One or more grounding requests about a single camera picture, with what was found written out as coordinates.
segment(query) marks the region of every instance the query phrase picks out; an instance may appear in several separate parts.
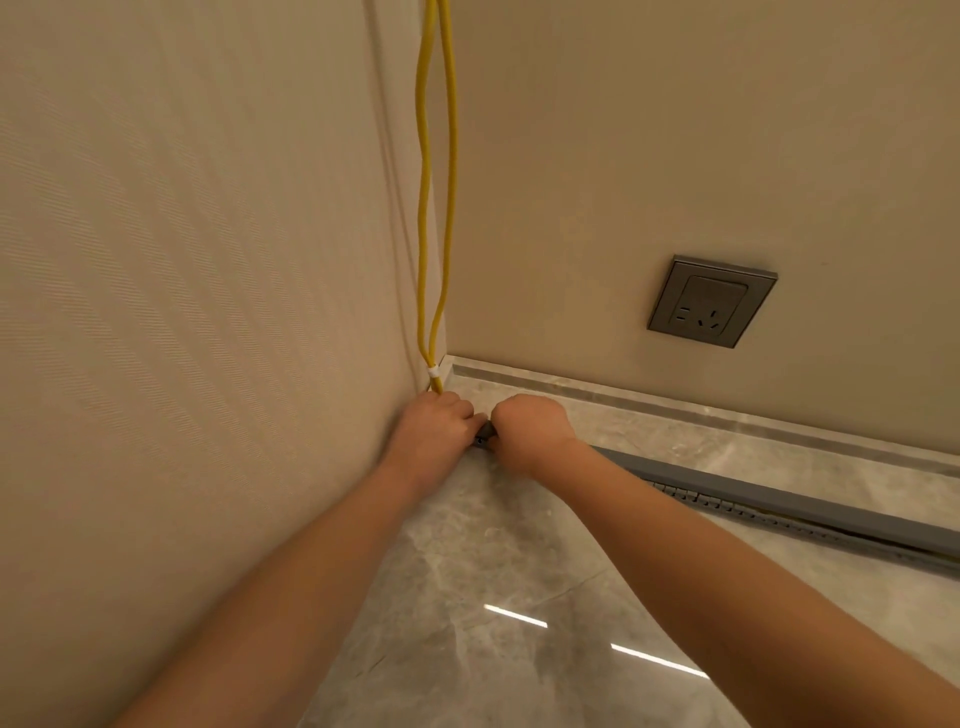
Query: textured wallpaper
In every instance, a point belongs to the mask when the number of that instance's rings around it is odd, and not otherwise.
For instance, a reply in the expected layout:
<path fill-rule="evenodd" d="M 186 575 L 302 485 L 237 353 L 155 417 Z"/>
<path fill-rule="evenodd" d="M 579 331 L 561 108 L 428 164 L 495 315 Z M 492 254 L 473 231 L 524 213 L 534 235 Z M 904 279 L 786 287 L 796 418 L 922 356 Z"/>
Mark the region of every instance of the textured wallpaper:
<path fill-rule="evenodd" d="M 452 15 L 452 353 L 960 453 L 960 3 Z M 673 254 L 780 274 L 735 349 L 647 330 Z"/>
<path fill-rule="evenodd" d="M 0 724 L 113 715 L 423 381 L 380 5 L 0 8 Z"/>

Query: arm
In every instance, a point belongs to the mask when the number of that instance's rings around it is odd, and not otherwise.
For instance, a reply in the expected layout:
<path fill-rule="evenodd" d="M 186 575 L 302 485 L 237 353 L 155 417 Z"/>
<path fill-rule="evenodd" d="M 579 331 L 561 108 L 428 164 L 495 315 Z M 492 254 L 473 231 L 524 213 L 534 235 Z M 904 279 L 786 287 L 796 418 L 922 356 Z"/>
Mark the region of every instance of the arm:
<path fill-rule="evenodd" d="M 453 393 L 419 395 L 380 465 L 249 573 L 114 728 L 296 725 L 403 520 L 486 419 Z"/>
<path fill-rule="evenodd" d="M 803 581 L 576 439 L 519 395 L 491 448 L 583 521 L 673 641 L 754 726 L 947 726 L 960 692 Z"/>

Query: left hand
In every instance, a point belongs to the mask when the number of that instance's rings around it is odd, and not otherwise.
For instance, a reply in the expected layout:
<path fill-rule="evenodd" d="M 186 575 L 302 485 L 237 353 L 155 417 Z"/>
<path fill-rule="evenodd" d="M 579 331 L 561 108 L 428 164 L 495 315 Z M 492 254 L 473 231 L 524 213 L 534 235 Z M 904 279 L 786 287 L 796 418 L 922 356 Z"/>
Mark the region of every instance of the left hand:
<path fill-rule="evenodd" d="M 421 500 L 440 487 L 486 421 L 455 392 L 423 392 L 403 410 L 380 467 Z"/>

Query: power outlet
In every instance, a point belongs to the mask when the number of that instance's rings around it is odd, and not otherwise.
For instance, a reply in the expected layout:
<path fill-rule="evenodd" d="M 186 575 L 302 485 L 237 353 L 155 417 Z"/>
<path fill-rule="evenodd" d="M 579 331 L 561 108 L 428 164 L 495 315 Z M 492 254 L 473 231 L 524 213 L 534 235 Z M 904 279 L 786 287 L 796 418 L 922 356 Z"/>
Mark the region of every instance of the power outlet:
<path fill-rule="evenodd" d="M 777 274 L 676 255 L 647 327 L 732 349 Z"/>
<path fill-rule="evenodd" d="M 716 339 L 724 332 L 736 306 L 747 295 L 743 283 L 690 276 L 670 317 L 670 328 L 697 338 Z"/>

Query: floor trim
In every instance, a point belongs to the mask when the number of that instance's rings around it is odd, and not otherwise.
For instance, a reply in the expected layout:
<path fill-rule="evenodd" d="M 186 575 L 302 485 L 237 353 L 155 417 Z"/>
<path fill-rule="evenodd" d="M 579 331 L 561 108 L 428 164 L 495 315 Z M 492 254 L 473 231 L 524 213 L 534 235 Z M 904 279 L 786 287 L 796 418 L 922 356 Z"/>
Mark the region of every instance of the floor trim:
<path fill-rule="evenodd" d="M 821 449 L 865 460 L 873 460 L 887 465 L 897 465 L 912 470 L 960 478 L 960 456 L 937 452 L 936 450 L 911 448 L 906 445 L 887 443 L 882 440 L 849 435 L 844 432 L 834 432 L 806 425 L 794 425 L 765 417 L 732 412 L 731 410 L 645 395 L 627 389 L 590 384 L 563 376 L 542 375 L 537 372 L 451 354 L 444 357 L 441 367 L 444 369 L 444 380 L 451 373 L 470 376 L 475 379 L 522 387 L 544 394 L 607 404 L 695 425 L 704 425 L 800 445 L 805 448 Z"/>

